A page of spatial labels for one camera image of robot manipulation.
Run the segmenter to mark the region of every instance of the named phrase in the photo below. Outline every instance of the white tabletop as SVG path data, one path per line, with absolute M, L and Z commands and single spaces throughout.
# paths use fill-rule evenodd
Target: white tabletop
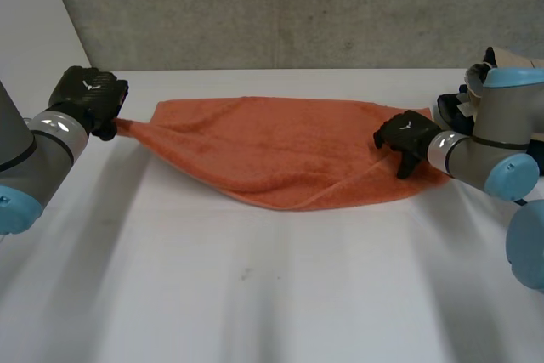
M 455 92 L 463 71 L 119 76 L 122 117 L 147 120 L 160 100 L 242 95 L 417 108 Z M 36 114 L 35 101 L 19 106 Z M 42 218 L 0 245 L 0 361 L 541 363 L 544 296 L 505 256 L 515 210 L 451 182 L 387 204 L 272 212 L 134 140 L 94 139 Z

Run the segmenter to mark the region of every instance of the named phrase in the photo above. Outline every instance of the towel fold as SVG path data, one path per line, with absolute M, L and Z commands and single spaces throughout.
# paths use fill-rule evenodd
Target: towel fold
M 398 200 L 449 180 L 428 164 L 398 180 L 400 155 L 374 147 L 373 133 L 402 111 L 341 100 L 183 99 L 159 103 L 149 123 L 117 126 L 228 196 L 301 211 Z

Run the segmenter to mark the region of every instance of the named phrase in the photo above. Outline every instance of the towel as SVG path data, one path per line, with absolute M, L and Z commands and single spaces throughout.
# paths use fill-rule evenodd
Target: towel
M 399 200 L 449 180 L 427 163 L 408 180 L 395 177 L 400 155 L 376 149 L 372 135 L 402 111 L 341 100 L 182 99 L 159 103 L 149 123 L 117 126 L 228 196 L 302 211 Z

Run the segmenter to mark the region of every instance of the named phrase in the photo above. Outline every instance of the gray robot arm segment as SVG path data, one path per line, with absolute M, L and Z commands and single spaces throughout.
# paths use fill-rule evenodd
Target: gray robot arm segment
M 116 135 L 127 94 L 127 82 L 109 72 L 71 67 L 49 108 L 26 125 L 0 83 L 0 235 L 25 231 L 41 216 L 89 134 Z
M 440 133 L 428 147 L 429 162 L 492 196 L 509 201 L 523 198 L 535 187 L 540 172 L 525 152 L 532 133 L 544 125 L 539 115 L 544 107 L 541 80 L 524 71 L 520 74 L 519 69 L 491 70 L 473 136 Z

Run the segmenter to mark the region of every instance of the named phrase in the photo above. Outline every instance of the white table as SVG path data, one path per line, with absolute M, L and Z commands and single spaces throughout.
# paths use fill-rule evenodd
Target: white table
M 146 120 L 160 100 L 241 95 L 421 107 L 455 92 L 463 71 L 119 76 L 130 83 L 122 117 Z M 541 363 L 544 296 L 505 256 L 515 210 L 452 182 L 376 206 L 277 213 L 134 140 L 92 140 L 35 226 L 0 245 L 0 361 Z

